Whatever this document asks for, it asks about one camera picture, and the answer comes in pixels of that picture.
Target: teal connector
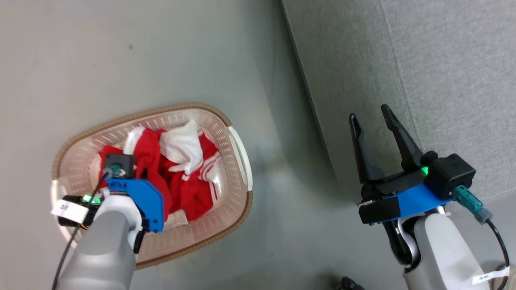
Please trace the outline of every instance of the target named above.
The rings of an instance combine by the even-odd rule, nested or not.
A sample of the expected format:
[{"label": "teal connector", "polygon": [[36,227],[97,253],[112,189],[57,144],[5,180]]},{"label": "teal connector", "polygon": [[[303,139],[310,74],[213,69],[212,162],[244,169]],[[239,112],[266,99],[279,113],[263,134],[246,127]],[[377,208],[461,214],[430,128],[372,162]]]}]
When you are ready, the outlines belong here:
[{"label": "teal connector", "polygon": [[452,192],[452,197],[462,206],[467,208],[480,223],[486,223],[486,220],[493,217],[490,211],[483,207],[483,203],[469,191],[464,185],[457,186]]},{"label": "teal connector", "polygon": [[115,178],[119,178],[125,175],[125,170],[123,170],[120,165],[110,165],[107,168],[111,169],[113,177]]}]

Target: gray robot arm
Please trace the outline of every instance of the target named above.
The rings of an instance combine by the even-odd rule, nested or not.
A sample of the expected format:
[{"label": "gray robot arm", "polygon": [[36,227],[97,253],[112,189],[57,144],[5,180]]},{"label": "gray robot arm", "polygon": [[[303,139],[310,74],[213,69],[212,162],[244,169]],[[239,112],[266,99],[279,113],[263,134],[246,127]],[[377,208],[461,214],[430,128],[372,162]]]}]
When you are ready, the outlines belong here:
[{"label": "gray robot arm", "polygon": [[414,225],[421,259],[405,268],[409,290],[489,290],[487,283],[472,285],[472,277],[483,274],[453,222],[444,214],[430,213]]},{"label": "gray robot arm", "polygon": [[140,230],[136,227],[138,218],[141,225],[140,213],[130,197],[109,196],[77,245],[57,289],[129,289],[136,265],[132,233]]}]

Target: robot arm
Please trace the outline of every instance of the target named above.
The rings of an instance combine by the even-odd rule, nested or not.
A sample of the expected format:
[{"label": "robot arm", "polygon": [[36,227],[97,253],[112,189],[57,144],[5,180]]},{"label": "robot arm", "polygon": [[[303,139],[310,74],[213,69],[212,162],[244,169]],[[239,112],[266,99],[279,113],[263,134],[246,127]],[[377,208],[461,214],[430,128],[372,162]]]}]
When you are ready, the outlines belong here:
[{"label": "robot arm", "polygon": [[[486,283],[472,284],[482,269],[442,207],[457,201],[497,234],[489,220],[492,214],[468,190],[475,169],[457,154],[445,158],[433,151],[422,154],[389,106],[382,105],[381,110],[401,153],[403,172],[384,175],[365,143],[357,116],[351,114],[349,125],[363,184],[362,222],[383,225],[394,256],[405,267],[409,290],[489,289]],[[503,242],[501,246],[508,266]]]},{"label": "robot arm", "polygon": [[[146,232],[163,231],[163,197],[148,181],[131,178],[133,166],[127,162],[131,158],[109,155],[106,163],[113,163],[104,170],[107,173],[101,182],[106,176],[115,178],[106,180],[109,190],[103,192],[100,206],[92,207],[94,197],[89,197],[89,212],[82,224],[58,219],[61,225],[80,226],[88,232],[78,243],[56,289],[129,289],[143,236]],[[81,200],[71,196],[63,199],[74,203]]]},{"label": "robot arm", "polygon": [[134,224],[120,211],[107,211],[96,218],[77,245],[57,289],[128,290],[136,265],[134,242],[131,245],[127,240],[131,226]]}]

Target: basket handle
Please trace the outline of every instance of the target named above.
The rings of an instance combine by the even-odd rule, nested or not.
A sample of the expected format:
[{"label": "basket handle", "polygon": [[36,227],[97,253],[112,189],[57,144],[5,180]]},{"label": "basket handle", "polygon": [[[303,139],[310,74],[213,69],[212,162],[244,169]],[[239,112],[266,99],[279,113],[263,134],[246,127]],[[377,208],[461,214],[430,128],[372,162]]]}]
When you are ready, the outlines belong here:
[{"label": "basket handle", "polygon": [[238,161],[238,166],[240,168],[240,172],[242,173],[242,178],[244,179],[244,183],[247,185],[247,191],[253,190],[253,173],[251,171],[251,164],[249,163],[249,157],[247,156],[246,148],[244,147],[244,143],[240,136],[236,132],[233,126],[228,127],[229,132],[231,133],[231,145],[233,146],[233,150],[236,154],[236,160]]}]

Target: white label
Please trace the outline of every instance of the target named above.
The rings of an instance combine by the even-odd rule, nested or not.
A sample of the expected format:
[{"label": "white label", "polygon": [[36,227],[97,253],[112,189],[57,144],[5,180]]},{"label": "white label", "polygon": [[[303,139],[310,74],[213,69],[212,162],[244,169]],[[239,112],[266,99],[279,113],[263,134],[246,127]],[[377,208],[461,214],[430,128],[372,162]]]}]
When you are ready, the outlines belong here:
[{"label": "white label", "polygon": [[362,203],[360,203],[360,204],[358,205],[358,207],[361,207],[362,205],[370,205],[370,204],[372,204],[372,203],[373,203],[373,201],[372,201],[372,200],[368,200],[368,201],[366,201],[366,202],[362,202]]},{"label": "white label", "polygon": [[509,267],[500,271],[494,271],[487,274],[475,276],[473,277],[473,285],[503,276],[509,276]]},{"label": "white label", "polygon": [[180,225],[188,224],[188,219],[186,218],[186,214],[184,210],[178,210],[168,216],[169,219],[172,220],[172,226],[178,227]]},{"label": "white label", "polygon": [[51,213],[58,217],[83,223],[86,215],[88,214],[88,209],[82,205],[60,199],[57,201]]}]

